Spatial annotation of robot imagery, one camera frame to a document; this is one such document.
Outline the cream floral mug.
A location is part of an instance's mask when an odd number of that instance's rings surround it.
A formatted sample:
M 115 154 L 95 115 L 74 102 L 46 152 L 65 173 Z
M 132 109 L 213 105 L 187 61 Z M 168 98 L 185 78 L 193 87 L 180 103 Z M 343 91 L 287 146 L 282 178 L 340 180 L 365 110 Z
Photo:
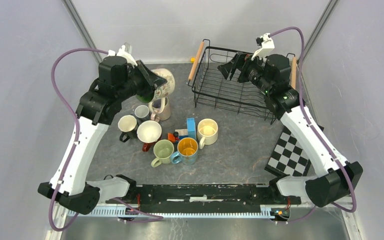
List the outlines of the cream floral mug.
M 153 97 L 153 99 L 138 99 L 141 102 L 144 103 L 150 103 L 152 101 L 158 100 L 158 99 L 164 99 L 169 94 L 173 93 L 175 90 L 175 78 L 171 71 L 169 71 L 166 68 L 157 68 L 152 69 L 152 72 L 156 73 L 158 76 L 163 77 L 167 79 L 167 83 L 165 83 L 163 86 L 160 86 Z

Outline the pink mug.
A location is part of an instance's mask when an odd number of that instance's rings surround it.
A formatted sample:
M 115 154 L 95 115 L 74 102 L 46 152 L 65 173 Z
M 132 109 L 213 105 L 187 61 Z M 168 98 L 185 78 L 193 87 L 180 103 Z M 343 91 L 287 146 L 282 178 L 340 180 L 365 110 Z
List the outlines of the pink mug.
M 152 101 L 148 104 L 150 119 L 156 122 L 167 120 L 171 116 L 169 98 Z

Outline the grey blue small cup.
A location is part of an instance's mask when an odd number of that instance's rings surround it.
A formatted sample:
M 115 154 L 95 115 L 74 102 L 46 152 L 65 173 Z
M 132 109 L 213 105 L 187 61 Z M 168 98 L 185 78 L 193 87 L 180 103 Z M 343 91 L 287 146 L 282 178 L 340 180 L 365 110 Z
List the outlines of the grey blue small cup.
M 147 105 L 139 105 L 134 110 L 134 115 L 140 122 L 145 122 L 145 121 L 150 120 L 149 107 Z

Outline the black mug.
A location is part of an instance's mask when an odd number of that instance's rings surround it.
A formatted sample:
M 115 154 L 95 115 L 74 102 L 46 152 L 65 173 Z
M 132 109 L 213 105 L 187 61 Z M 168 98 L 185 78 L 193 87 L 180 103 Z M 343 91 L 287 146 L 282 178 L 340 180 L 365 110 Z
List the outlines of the black mug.
M 138 122 L 135 116 L 125 115 L 118 121 L 118 128 L 121 131 L 119 140 L 123 143 L 130 139 L 137 139 Z

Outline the red mug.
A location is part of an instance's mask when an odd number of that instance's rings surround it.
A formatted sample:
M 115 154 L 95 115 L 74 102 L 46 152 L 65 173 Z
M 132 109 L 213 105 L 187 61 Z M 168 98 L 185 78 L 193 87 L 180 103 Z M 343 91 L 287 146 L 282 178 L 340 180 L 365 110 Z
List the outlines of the red mug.
M 142 151 L 148 152 L 162 136 L 161 125 L 154 120 L 144 121 L 137 129 L 137 137 L 143 142 Z

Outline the cream cup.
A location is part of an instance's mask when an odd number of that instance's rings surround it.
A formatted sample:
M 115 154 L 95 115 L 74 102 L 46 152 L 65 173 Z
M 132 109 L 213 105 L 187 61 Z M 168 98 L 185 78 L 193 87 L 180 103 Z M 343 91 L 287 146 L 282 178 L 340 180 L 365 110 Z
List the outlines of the cream cup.
M 197 125 L 197 140 L 199 149 L 214 144 L 218 139 L 218 124 L 210 118 L 201 120 Z

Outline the green mug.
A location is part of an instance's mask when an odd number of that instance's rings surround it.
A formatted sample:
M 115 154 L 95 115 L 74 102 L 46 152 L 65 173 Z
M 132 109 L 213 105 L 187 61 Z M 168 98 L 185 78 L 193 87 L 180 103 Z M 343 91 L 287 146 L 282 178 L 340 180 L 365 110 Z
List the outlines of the green mug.
M 167 139 L 160 140 L 155 144 L 153 153 L 155 155 L 155 159 L 151 162 L 153 168 L 171 164 L 170 157 L 174 153 L 174 144 Z

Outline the blue mug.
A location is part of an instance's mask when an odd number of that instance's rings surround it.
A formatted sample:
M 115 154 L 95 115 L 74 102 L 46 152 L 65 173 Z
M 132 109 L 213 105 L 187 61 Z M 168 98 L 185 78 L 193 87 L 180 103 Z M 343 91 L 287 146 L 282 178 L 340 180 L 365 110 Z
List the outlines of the blue mug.
M 186 137 L 177 144 L 177 151 L 170 156 L 172 164 L 193 165 L 198 157 L 198 143 L 194 138 Z

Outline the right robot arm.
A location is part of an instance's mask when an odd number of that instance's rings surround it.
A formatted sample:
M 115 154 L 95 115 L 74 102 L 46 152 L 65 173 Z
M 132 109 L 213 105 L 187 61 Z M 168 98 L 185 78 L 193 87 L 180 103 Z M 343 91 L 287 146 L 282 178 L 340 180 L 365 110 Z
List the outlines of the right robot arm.
M 257 87 L 266 108 L 291 131 L 314 166 L 313 177 L 289 175 L 274 180 L 275 186 L 268 191 L 270 201 L 281 204 L 288 196 L 307 197 L 321 208 L 351 196 L 353 206 L 349 211 L 354 212 L 355 188 L 363 168 L 336 150 L 315 123 L 299 92 L 290 85 L 289 58 L 280 54 L 252 58 L 250 53 L 239 51 L 217 69 L 228 81 L 239 71 L 239 83 L 252 83 Z

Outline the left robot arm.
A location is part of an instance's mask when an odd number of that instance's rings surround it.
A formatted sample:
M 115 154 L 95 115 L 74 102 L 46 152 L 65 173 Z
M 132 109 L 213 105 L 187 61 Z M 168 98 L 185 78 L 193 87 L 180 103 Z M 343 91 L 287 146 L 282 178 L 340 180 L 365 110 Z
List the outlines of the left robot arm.
M 140 60 L 105 57 L 98 65 L 98 77 L 74 111 L 74 130 L 64 158 L 51 180 L 38 186 L 38 192 L 82 215 L 117 197 L 125 204 L 134 202 L 137 190 L 130 186 L 133 180 L 117 175 L 89 182 L 87 172 L 101 139 L 125 100 L 136 97 L 149 103 L 168 96 L 174 89 L 174 75 L 165 68 L 150 70 Z

